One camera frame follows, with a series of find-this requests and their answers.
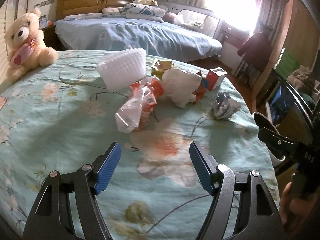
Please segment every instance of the wall outlet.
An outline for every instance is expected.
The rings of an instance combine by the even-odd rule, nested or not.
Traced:
[[[51,4],[51,3],[54,3],[54,0],[47,0],[47,1],[41,2],[40,6],[45,6],[45,5],[48,5],[48,4]]]

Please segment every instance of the yellow snack package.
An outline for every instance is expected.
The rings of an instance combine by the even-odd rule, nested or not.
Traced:
[[[157,60],[154,58],[151,65],[151,76],[157,76],[158,79],[162,80],[163,73],[174,66],[172,61],[169,60]]]

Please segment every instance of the wooden floor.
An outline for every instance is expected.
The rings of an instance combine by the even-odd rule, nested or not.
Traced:
[[[234,85],[236,90],[243,97],[250,112],[252,113],[252,90],[250,89],[249,86],[243,84],[231,74],[232,69],[229,66],[223,64],[221,61],[219,61],[217,58],[214,58],[214,57],[209,57],[209,58],[205,58],[205,59],[201,59],[201,60],[197,60],[189,63],[204,69],[221,67],[223,70],[225,70],[228,73],[227,78],[231,81],[231,83]]]

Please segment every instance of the screw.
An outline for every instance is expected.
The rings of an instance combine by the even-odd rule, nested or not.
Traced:
[[[55,177],[58,175],[58,172],[57,171],[51,171],[50,172],[50,177]]]
[[[251,171],[251,174],[255,177],[258,177],[260,175],[257,171]]]
[[[91,166],[89,164],[86,164],[86,165],[82,166],[82,170],[84,170],[84,171],[88,171],[90,169],[91,169]]]
[[[227,167],[226,165],[224,165],[224,164],[219,164],[219,165],[217,166],[217,168],[218,168],[220,171],[226,171],[226,170],[228,170],[228,167]]]

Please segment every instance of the cream teddy bear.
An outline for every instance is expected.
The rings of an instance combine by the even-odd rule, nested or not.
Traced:
[[[39,66],[49,66],[58,59],[57,52],[44,44],[39,18],[40,9],[36,8],[15,20],[5,33],[5,42],[11,49],[7,70],[9,82],[16,82],[27,72]]]
[[[158,6],[157,5],[158,0],[132,0],[132,2],[133,3],[138,3],[138,4]]]

